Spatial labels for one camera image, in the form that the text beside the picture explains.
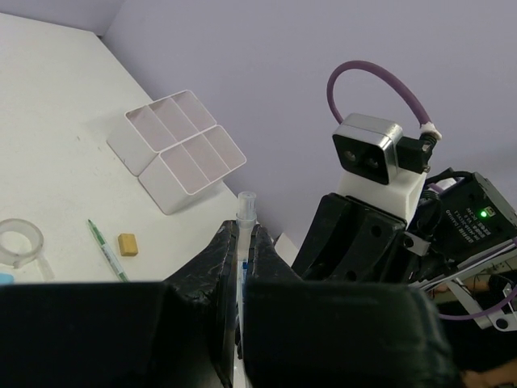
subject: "white table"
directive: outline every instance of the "white table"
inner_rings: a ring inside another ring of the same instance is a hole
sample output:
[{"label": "white table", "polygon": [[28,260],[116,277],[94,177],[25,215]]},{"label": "white table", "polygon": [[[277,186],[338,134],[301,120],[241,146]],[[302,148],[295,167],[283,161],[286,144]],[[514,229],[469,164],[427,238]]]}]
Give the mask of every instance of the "white table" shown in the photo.
[{"label": "white table", "polygon": [[[41,229],[56,281],[117,281],[87,218],[116,253],[118,234],[137,236],[140,254],[120,258],[130,280],[163,280],[235,217],[224,184],[165,216],[111,151],[111,129],[149,102],[93,33],[0,14],[0,220]],[[34,263],[11,273],[41,281]]]}]

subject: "eraser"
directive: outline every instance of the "eraser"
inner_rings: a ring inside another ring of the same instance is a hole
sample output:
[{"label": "eraser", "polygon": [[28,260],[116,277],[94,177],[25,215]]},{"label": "eraser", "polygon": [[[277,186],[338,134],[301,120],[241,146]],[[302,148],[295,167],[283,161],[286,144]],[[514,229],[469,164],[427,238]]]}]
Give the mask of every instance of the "eraser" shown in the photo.
[{"label": "eraser", "polygon": [[134,234],[122,233],[119,236],[119,248],[122,256],[138,255],[137,238]]}]

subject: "desk organizer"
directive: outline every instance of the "desk organizer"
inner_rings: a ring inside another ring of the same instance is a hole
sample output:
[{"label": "desk organizer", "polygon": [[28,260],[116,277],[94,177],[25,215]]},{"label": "desk organizer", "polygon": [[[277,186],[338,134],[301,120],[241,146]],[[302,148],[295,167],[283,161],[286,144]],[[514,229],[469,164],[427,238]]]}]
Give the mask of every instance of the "desk organizer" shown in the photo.
[{"label": "desk organizer", "polygon": [[107,143],[165,214],[188,205],[246,162],[191,91],[126,113]]}]

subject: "pen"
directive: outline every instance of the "pen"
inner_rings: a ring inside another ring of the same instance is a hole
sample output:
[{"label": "pen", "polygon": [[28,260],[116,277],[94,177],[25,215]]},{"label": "pen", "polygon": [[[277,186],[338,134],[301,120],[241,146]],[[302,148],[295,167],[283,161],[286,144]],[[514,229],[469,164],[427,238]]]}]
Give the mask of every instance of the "pen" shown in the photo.
[{"label": "pen", "polygon": [[95,237],[95,241],[98,243],[98,245],[100,246],[100,249],[103,251],[104,257],[106,258],[107,262],[110,264],[110,267],[113,270],[113,272],[117,275],[117,277],[120,279],[120,281],[124,281],[124,282],[129,281],[124,270],[122,269],[122,266],[119,263],[119,260],[116,258],[115,253],[113,253],[110,246],[107,245],[106,239],[99,232],[99,229],[97,229],[97,226],[95,226],[95,224],[91,220],[88,220],[88,226],[90,227],[91,233]]}]

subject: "blue object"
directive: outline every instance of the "blue object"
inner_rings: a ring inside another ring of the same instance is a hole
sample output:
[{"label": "blue object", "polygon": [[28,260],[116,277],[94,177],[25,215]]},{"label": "blue object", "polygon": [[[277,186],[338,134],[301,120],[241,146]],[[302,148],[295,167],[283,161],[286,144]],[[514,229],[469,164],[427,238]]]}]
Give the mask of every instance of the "blue object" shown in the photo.
[{"label": "blue object", "polygon": [[15,277],[8,273],[0,272],[0,285],[12,285],[15,282]]}]

